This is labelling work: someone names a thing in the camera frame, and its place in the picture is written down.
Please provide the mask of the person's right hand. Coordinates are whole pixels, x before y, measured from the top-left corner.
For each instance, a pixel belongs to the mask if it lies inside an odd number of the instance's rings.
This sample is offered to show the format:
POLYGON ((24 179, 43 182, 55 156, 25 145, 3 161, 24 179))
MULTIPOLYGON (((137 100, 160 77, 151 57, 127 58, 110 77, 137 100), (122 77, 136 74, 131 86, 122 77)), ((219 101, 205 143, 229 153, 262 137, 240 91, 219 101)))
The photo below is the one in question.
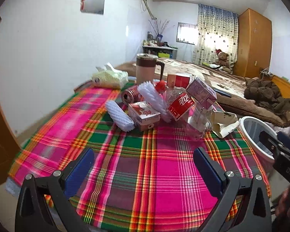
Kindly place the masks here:
POLYGON ((290 188, 287 188, 278 201, 278 205, 275 208, 275 216, 278 218, 282 215, 286 215, 290 218, 290 188))

